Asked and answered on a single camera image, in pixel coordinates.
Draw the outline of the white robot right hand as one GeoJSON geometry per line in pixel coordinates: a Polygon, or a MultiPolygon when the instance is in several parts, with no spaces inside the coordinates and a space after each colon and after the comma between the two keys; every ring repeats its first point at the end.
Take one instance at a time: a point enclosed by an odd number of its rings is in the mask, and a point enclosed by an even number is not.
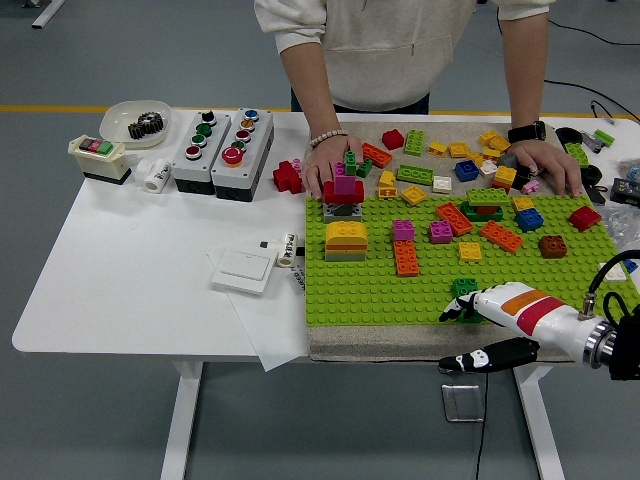
{"type": "Polygon", "coordinates": [[[503,340],[468,353],[444,357],[439,367],[448,371],[492,373],[533,363],[540,347],[558,347],[584,365],[595,366],[597,346],[610,330],[601,316],[582,319],[563,301],[521,282],[507,282],[454,299],[440,320],[466,318],[477,313],[514,332],[503,340]]]}

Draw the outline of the person's right hand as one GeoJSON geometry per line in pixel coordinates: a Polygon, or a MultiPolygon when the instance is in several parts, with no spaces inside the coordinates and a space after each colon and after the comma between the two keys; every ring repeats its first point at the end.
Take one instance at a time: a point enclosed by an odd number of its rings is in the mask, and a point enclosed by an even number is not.
{"type": "Polygon", "coordinates": [[[356,162],[363,161],[362,141],[338,129],[326,132],[310,142],[301,179],[307,192],[316,200],[323,198],[324,183],[334,179],[334,167],[344,160],[347,152],[355,154],[356,162]]]}

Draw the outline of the person's left hand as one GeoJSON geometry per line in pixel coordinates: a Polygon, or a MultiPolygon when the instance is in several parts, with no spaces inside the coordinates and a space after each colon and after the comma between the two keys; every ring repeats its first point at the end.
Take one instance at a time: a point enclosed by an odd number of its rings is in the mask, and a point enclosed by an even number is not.
{"type": "Polygon", "coordinates": [[[546,141],[525,140],[513,143],[508,152],[514,154],[518,162],[531,172],[547,172],[557,194],[570,194],[573,197],[583,194],[580,165],[562,149],[546,141]]]}

